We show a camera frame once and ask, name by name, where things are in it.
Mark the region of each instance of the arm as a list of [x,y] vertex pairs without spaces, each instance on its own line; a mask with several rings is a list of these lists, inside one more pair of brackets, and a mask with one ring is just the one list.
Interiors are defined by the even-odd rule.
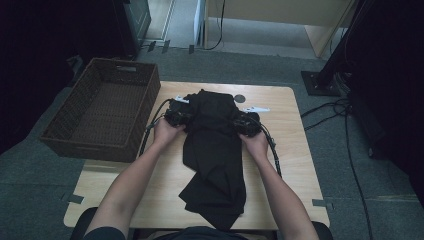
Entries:
[[164,119],[159,120],[152,145],[114,180],[86,233],[109,226],[119,229],[127,237],[132,215],[147,188],[160,153],[182,129],[184,126],[174,128]]
[[259,169],[274,220],[284,239],[318,239],[305,207],[295,192],[281,179],[268,160],[268,142],[260,133],[240,135]]

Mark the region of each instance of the forearm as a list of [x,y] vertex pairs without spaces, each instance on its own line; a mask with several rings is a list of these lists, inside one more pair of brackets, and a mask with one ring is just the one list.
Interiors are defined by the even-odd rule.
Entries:
[[266,157],[256,161],[275,222],[284,239],[318,239],[308,213],[295,192]]
[[87,232],[101,226],[114,226],[125,235],[128,233],[132,214],[147,188],[161,151],[160,146],[151,145],[118,175],[100,203]]

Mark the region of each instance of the wire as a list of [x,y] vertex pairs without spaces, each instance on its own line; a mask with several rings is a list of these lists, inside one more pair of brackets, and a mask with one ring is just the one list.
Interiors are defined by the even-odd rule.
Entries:
[[338,86],[346,93],[348,94],[350,92],[350,88],[347,86],[346,79],[349,79],[352,76],[350,73],[344,73],[344,72],[335,72],[334,73],[334,80],[337,82]]
[[[366,204],[366,201],[365,201],[364,193],[362,191],[361,185],[360,185],[359,180],[358,180],[358,176],[356,174],[355,167],[353,165],[352,153],[351,153],[351,150],[350,150],[349,129],[348,129],[347,119],[348,119],[349,113],[351,112],[352,105],[349,103],[349,100],[348,99],[339,99],[339,100],[337,100],[335,102],[324,103],[321,106],[318,106],[318,107],[313,108],[313,109],[311,109],[309,111],[306,111],[304,114],[301,115],[301,117],[307,116],[310,113],[313,113],[313,112],[315,112],[315,111],[317,111],[317,110],[319,110],[319,109],[321,109],[323,107],[326,107],[326,106],[333,106],[333,111],[336,114],[333,115],[333,116],[331,116],[331,117],[324,118],[323,120],[319,121],[318,123],[316,123],[316,124],[314,124],[314,125],[312,125],[310,127],[305,128],[305,131],[306,130],[309,130],[309,129],[315,127],[315,126],[318,126],[320,123],[322,123],[322,122],[324,122],[324,121],[326,121],[328,119],[331,119],[333,117],[344,116],[344,119],[345,119],[345,133],[346,133],[346,148],[347,148],[347,152],[348,152],[348,156],[349,156],[349,164],[350,164],[350,167],[352,169],[352,173],[353,173],[353,177],[355,179],[356,186],[358,187],[359,195],[360,195],[361,201],[362,201],[362,206],[364,208],[365,218],[367,220],[368,235],[370,237],[370,240],[373,240],[374,237],[373,237],[373,234],[372,234],[371,222],[370,222],[369,213],[368,213],[368,207],[367,207],[367,204]],[[337,107],[343,107],[343,110],[338,111],[337,110]]]
[[158,110],[156,110],[155,115],[153,116],[153,120],[152,122],[150,122],[150,124],[146,127],[146,134],[144,135],[143,138],[143,143],[141,144],[141,148],[140,148],[140,154],[139,156],[141,156],[141,154],[143,154],[144,152],[144,148],[146,147],[146,143],[147,143],[147,139],[149,138],[150,135],[150,130],[155,126],[156,122],[163,117],[163,115],[158,116],[159,111],[162,109],[163,105],[165,105],[165,103],[172,101],[173,99],[166,99],[165,101],[163,101],[163,103],[159,106]]
[[310,125],[308,127],[305,127],[304,130],[305,131],[308,131],[308,130],[310,130],[310,129],[312,129],[312,128],[318,126],[318,125],[320,125],[321,123],[323,123],[323,122],[325,122],[327,120],[330,120],[332,118],[335,118],[337,116],[345,116],[347,114],[346,113],[346,107],[348,105],[349,105],[349,100],[346,99],[346,98],[342,98],[342,99],[339,99],[339,100],[337,100],[335,102],[324,103],[321,106],[318,106],[316,108],[313,108],[311,110],[306,111],[305,113],[303,113],[302,115],[300,115],[301,118],[304,118],[304,117],[308,116],[309,114],[311,114],[311,113],[313,113],[313,112],[315,112],[315,111],[317,111],[317,110],[319,110],[319,109],[321,109],[323,107],[328,107],[328,106],[332,106],[333,107],[333,112],[335,114],[332,115],[332,116],[330,116],[330,117],[326,117],[326,118],[320,120],[319,122],[317,122],[315,124],[312,124],[312,125]]
[[274,138],[271,137],[271,134],[269,133],[268,128],[266,128],[265,125],[263,125],[262,123],[260,123],[259,121],[257,121],[256,119],[250,116],[243,115],[243,117],[249,118],[254,123],[256,123],[261,128],[262,132],[265,134],[265,138],[268,141],[269,147],[271,148],[272,155],[274,156],[275,169],[277,170],[278,175],[280,175],[280,177],[282,178],[283,176],[281,174],[280,159],[278,158],[277,151],[275,150],[276,144],[275,144]]
[[349,131],[348,131],[347,119],[348,119],[348,114],[345,115],[345,131],[346,131],[346,147],[347,147],[347,153],[348,153],[348,156],[349,156],[349,163],[350,163],[350,167],[352,168],[352,172],[353,172],[353,176],[355,178],[356,185],[358,187],[359,195],[361,196],[362,206],[364,207],[365,218],[367,219],[368,234],[370,236],[370,240],[373,240],[374,238],[373,238],[373,235],[372,235],[371,222],[370,222],[370,217],[369,217],[369,214],[368,214],[367,203],[365,201],[364,193],[362,192],[361,185],[359,184],[359,180],[358,180],[358,176],[356,175],[355,167],[353,166],[352,153],[350,151]]
[[225,0],[222,3],[222,11],[221,11],[221,28],[220,28],[221,29],[221,36],[219,37],[219,40],[214,47],[206,48],[205,50],[213,50],[221,43],[221,41],[222,41],[222,23],[224,21],[224,12],[225,12]]
[[[215,1],[215,9],[218,12],[218,1]],[[219,18],[216,18],[216,25],[218,26],[218,29],[219,29],[219,31],[221,32],[221,35],[222,35],[223,34],[222,33],[222,27],[219,25]],[[222,49],[222,48],[225,47],[225,42],[224,41],[221,41],[221,42],[222,42],[222,47],[221,47],[221,49]]]

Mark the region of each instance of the wicker basket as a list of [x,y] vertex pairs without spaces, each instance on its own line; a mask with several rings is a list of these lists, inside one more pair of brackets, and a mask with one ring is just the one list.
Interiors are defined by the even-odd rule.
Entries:
[[132,162],[159,89],[156,64],[95,58],[40,140],[63,157]]

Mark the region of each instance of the light wood tabletop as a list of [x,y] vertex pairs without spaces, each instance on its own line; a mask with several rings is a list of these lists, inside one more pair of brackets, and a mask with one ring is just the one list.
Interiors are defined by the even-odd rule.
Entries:
[[[252,106],[270,108],[270,112],[259,115],[262,124],[275,140],[283,179],[302,200],[311,220],[329,226],[326,208],[312,204],[312,199],[322,200],[323,197],[291,88],[186,82],[161,84],[153,114],[165,99],[177,95],[184,97],[201,89],[245,96],[244,103],[237,103],[240,110]],[[145,195],[134,213],[132,228],[211,226],[199,214],[186,211],[185,202],[178,197],[194,175],[194,171],[182,163],[185,137],[186,134],[180,134],[161,155]],[[259,172],[244,146],[242,151],[247,198],[244,213],[232,229],[276,230],[278,228],[272,218]],[[274,165],[271,151],[268,151],[268,158]],[[113,180],[127,166],[128,163],[86,160],[74,191],[75,195],[84,197],[84,200],[81,204],[69,203],[64,217],[65,225],[74,227],[84,210],[97,207]]]

